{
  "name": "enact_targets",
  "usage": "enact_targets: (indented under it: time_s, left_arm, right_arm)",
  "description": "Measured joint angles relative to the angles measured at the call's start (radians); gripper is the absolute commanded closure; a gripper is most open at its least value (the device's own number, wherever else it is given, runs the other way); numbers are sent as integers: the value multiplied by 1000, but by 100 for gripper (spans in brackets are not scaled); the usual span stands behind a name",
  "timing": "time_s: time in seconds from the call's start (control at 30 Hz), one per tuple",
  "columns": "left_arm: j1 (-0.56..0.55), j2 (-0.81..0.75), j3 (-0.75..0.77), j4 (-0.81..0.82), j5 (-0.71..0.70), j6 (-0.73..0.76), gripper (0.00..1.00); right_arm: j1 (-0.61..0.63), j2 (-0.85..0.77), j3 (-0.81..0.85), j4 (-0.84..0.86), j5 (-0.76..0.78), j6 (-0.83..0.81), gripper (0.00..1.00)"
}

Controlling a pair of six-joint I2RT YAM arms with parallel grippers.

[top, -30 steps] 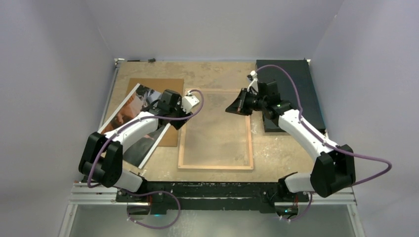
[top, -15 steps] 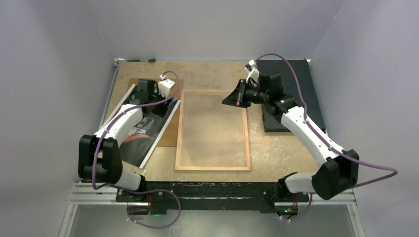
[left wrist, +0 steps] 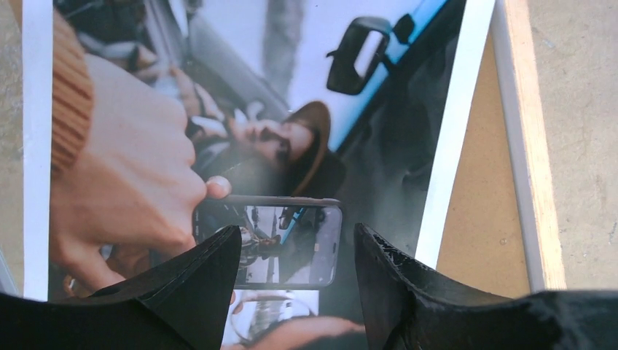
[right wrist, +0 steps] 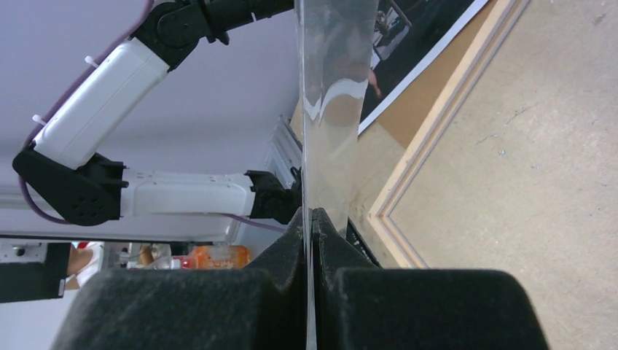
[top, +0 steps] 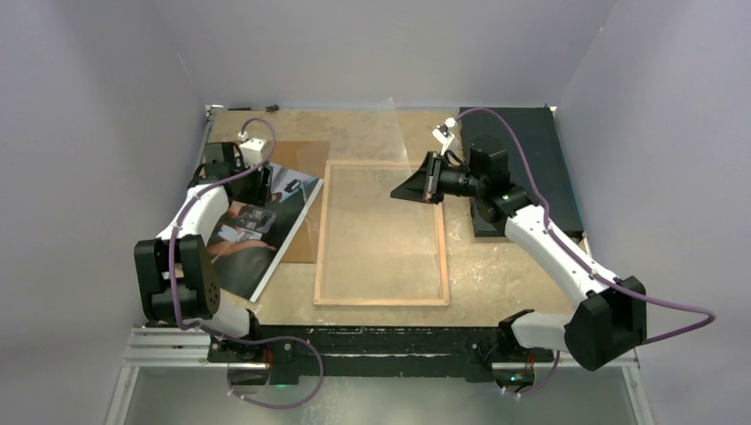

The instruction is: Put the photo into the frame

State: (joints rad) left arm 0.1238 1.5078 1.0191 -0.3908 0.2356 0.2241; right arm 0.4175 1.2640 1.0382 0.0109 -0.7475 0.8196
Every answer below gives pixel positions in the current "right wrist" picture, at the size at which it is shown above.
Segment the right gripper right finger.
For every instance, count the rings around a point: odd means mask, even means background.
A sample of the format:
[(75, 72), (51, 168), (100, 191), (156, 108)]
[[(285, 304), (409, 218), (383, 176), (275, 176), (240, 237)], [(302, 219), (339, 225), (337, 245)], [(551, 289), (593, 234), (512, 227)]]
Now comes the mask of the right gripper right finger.
[(488, 269), (381, 268), (312, 213), (319, 349), (547, 349), (530, 298)]

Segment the printed photo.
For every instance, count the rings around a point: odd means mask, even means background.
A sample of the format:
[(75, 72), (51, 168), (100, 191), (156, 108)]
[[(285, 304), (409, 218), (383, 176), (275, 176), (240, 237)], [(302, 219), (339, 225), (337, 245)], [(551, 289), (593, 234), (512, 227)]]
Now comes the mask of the printed photo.
[(486, 4), (483, 0), (378, 3), (359, 133), (376, 121)]

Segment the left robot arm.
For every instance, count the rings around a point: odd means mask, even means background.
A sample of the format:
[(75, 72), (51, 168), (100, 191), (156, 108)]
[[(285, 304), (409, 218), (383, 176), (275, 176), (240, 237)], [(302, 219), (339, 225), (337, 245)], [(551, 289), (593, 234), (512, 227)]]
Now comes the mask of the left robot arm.
[(117, 126), (201, 42), (229, 44), (231, 30), (294, 9), (293, 1), (147, 1), (140, 18), (97, 58), (36, 127), (12, 161), (26, 200), (35, 191), (51, 208), (40, 217), (62, 225), (101, 225), (139, 215), (220, 215), (289, 222), (300, 192), (267, 171), (231, 175), (139, 171), (111, 160), (100, 148), (122, 154), (140, 145), (165, 158), (195, 158), (207, 166), (207, 147), (246, 146), (253, 162), (274, 124), (258, 108), (245, 120), (200, 111), (169, 112), (154, 126), (114, 134)]

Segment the brown backing board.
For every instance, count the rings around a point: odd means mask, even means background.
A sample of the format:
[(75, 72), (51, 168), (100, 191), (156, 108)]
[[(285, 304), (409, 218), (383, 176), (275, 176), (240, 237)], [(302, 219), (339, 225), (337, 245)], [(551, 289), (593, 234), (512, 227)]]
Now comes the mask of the brown backing board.
[(411, 140), (494, 1), (380, 1), (359, 131)]

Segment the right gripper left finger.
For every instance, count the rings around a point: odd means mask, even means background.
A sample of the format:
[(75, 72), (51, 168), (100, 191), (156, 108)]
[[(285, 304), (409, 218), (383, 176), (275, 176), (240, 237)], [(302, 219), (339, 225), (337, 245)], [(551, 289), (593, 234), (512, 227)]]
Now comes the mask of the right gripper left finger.
[(246, 267), (107, 270), (81, 288), (54, 349), (303, 349), (302, 212)]

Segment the clear acrylic sheet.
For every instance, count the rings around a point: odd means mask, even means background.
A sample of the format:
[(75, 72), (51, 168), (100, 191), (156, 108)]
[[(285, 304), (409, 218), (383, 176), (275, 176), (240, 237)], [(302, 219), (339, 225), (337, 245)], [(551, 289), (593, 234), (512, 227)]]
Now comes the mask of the clear acrylic sheet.
[(296, 1), (302, 121), (303, 241), (308, 268), (307, 349), (318, 347), (318, 214), (348, 226), (359, 121), (372, 57), (377, 1)]

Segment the picture frame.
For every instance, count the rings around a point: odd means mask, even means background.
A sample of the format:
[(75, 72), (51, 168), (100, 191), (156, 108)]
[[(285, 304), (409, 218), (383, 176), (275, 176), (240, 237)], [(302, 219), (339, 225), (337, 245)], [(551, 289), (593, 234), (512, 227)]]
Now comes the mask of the picture frame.
[(410, 125), (386, 128), (406, 150), (365, 217), (399, 267), (426, 263), (390, 215), (527, 5), (489, 1), (387, 109), (394, 119), (411, 108)]

